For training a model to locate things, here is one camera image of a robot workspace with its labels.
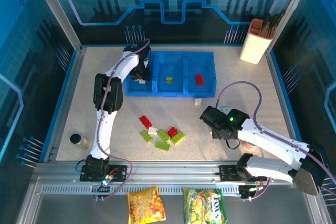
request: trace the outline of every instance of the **blue tray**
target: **blue tray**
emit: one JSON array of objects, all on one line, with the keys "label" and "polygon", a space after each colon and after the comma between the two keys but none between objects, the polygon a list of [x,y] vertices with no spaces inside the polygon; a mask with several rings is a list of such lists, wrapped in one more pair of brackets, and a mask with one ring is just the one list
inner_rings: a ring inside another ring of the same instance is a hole
[{"label": "blue tray", "polygon": [[[151,77],[146,84],[132,80],[124,81],[126,95],[145,97],[214,97],[216,93],[216,70],[213,52],[153,51],[148,63]],[[203,85],[197,86],[196,75],[203,76]],[[166,82],[167,77],[173,83]]]}]

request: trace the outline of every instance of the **chip bag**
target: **chip bag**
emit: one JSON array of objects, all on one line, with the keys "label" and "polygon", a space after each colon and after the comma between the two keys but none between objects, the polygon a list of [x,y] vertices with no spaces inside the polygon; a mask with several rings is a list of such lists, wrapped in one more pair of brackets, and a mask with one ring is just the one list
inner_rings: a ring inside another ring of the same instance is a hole
[{"label": "chip bag", "polygon": [[154,186],[138,193],[127,193],[130,209],[129,224],[146,224],[166,220],[166,212],[157,188]]},{"label": "chip bag", "polygon": [[219,189],[183,188],[184,224],[225,224],[227,221],[223,195]]}]

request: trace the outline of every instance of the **yellow snack bag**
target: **yellow snack bag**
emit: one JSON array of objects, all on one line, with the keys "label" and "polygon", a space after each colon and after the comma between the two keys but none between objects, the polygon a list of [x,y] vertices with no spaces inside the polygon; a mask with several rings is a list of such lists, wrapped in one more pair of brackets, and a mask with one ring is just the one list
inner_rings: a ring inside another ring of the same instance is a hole
[{"label": "yellow snack bag", "polygon": [[129,212],[129,224],[146,224],[166,220],[166,212],[159,197],[158,187],[127,193]]}]

